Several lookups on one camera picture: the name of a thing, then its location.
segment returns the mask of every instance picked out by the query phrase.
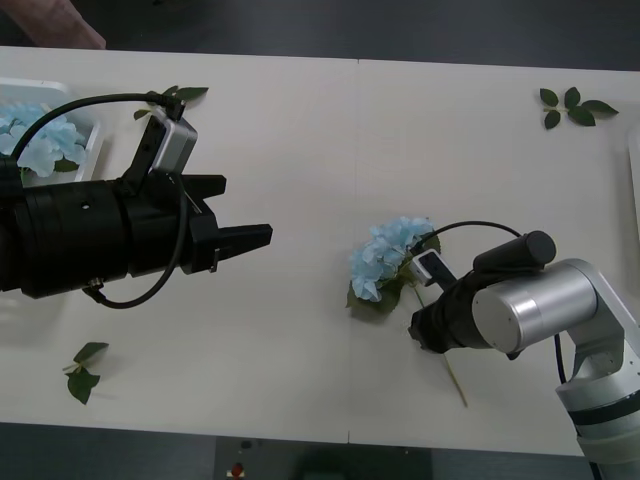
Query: table surface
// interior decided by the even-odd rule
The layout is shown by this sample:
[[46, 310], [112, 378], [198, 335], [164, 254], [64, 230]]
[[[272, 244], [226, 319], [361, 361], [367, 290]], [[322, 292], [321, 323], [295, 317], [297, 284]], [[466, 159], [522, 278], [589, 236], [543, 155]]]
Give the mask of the table surface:
[[[408, 337], [415, 299], [384, 322], [344, 308], [347, 257], [370, 225], [428, 215], [542, 229], [559, 258], [593, 262], [632, 311], [638, 232], [625, 135], [640, 117], [635, 73], [400, 62], [0, 49], [3, 76], [56, 80], [79, 95], [209, 86], [187, 118], [200, 132], [187, 173], [220, 173], [208, 203], [223, 226], [269, 222], [272, 245], [212, 276], [177, 273], [131, 311], [81, 293], [0, 298], [0, 421], [327, 442], [577, 454], [556, 398], [552, 342], [516, 362], [441, 358]], [[596, 128], [541, 123], [540, 87], [608, 101]], [[121, 174], [144, 129], [139, 105], [99, 111], [110, 140], [96, 176]], [[506, 238], [443, 236], [460, 274]], [[108, 285], [142, 293], [155, 276]], [[436, 289], [427, 289], [429, 300]], [[84, 407], [61, 368], [87, 341], [111, 344]], [[570, 351], [567, 348], [570, 366]]]

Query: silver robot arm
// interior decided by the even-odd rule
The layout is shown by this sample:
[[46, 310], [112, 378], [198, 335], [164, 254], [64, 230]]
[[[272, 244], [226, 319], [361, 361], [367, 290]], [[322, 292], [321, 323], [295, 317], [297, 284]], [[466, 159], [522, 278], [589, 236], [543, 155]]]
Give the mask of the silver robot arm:
[[[438, 268], [425, 269], [425, 255]], [[436, 272], [443, 278], [443, 269], [445, 277], [452, 276], [433, 250], [412, 263], [424, 284], [432, 283]], [[577, 441], [603, 478], [640, 479], [640, 331], [603, 275], [582, 260], [564, 260], [469, 298], [472, 321], [487, 344], [474, 348], [495, 348], [515, 358], [530, 345], [568, 332], [576, 345], [574, 369], [556, 392]]]

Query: blue hydrangea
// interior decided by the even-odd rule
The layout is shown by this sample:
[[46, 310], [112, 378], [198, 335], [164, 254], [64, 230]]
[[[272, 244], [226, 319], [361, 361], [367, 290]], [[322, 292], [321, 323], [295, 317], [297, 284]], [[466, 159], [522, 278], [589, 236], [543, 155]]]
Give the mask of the blue hydrangea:
[[[0, 153], [10, 155], [27, 128], [45, 113], [36, 104], [0, 106]], [[39, 177], [48, 177], [55, 162], [63, 158], [82, 165], [87, 161], [87, 152], [81, 145], [84, 141], [76, 126], [62, 115], [40, 129], [18, 159], [18, 166], [33, 170]]]
[[420, 238], [433, 231], [426, 218], [397, 218], [370, 229], [372, 239], [351, 257], [351, 286], [356, 297], [379, 302], [380, 282], [393, 278], [407, 252]]

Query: white tray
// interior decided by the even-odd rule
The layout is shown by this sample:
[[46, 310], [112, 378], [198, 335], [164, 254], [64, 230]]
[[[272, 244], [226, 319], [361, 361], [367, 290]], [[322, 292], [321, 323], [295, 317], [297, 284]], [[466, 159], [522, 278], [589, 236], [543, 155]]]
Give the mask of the white tray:
[[[69, 87], [62, 83], [0, 77], [0, 102], [46, 104], [53, 109], [77, 98]], [[75, 124], [78, 132], [87, 139], [86, 163], [75, 172], [54, 172], [47, 178], [29, 175], [27, 186], [81, 182], [91, 179], [104, 137], [102, 122], [90, 107], [75, 110], [66, 116]]]

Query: green leaf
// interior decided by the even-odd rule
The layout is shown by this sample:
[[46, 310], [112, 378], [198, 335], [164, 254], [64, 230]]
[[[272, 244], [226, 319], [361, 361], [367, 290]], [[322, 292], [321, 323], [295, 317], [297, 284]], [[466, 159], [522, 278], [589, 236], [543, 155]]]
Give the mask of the green leaf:
[[560, 123], [560, 112], [557, 110], [551, 110], [547, 113], [547, 116], [544, 117], [544, 128], [547, 130], [551, 130], [556, 127]]
[[133, 114], [133, 118], [135, 120], [140, 120], [141, 118], [146, 117], [148, 114], [151, 113], [151, 110], [138, 110]]
[[402, 279], [391, 280], [379, 290], [382, 299], [379, 302], [369, 302], [372, 304], [371, 307], [380, 315], [389, 315], [398, 306], [403, 287]]
[[442, 245], [440, 244], [440, 239], [437, 235], [427, 240], [426, 243], [422, 246], [423, 252], [431, 249], [434, 249], [438, 253], [442, 253]]
[[173, 87], [167, 88], [164, 92], [162, 92], [162, 94], [163, 95], [168, 95], [170, 97], [173, 97], [176, 94], [176, 92], [178, 91], [178, 88], [179, 87], [177, 85], [174, 85]]
[[76, 353], [76, 356], [73, 357], [73, 361], [82, 364], [108, 346], [108, 343], [89, 342], [84, 347], [82, 347], [82, 349], [78, 353]]
[[569, 109], [569, 117], [583, 127], [594, 127], [596, 119], [593, 114], [584, 107], [573, 107]]
[[576, 87], [571, 87], [564, 94], [564, 106], [568, 109], [572, 109], [580, 103], [580, 92]]
[[587, 100], [582, 104], [582, 106], [591, 113], [599, 113], [600, 115], [607, 117], [620, 113], [608, 103], [601, 102], [600, 100]]
[[389, 315], [400, 302], [400, 293], [404, 287], [402, 279], [394, 279], [380, 288], [381, 300], [379, 302], [370, 302], [356, 297], [353, 287], [349, 284], [349, 292], [347, 293], [347, 308], [355, 310], [365, 309], [372, 311], [378, 315]]
[[192, 102], [202, 97], [209, 91], [208, 87], [185, 87], [180, 88], [176, 92], [176, 98], [179, 98], [183, 102]]
[[546, 88], [540, 89], [540, 100], [542, 100], [545, 105], [548, 105], [550, 107], [557, 107], [559, 102], [558, 96], [555, 94], [555, 92]]
[[80, 168], [80, 165], [73, 163], [71, 160], [67, 160], [66, 158], [58, 160], [53, 166], [53, 170], [56, 172], [74, 172], [78, 168]]
[[69, 380], [67, 380], [69, 393], [77, 398], [80, 403], [86, 405], [91, 396], [91, 389], [100, 381], [100, 375], [91, 375], [84, 367], [65, 375], [69, 377]]

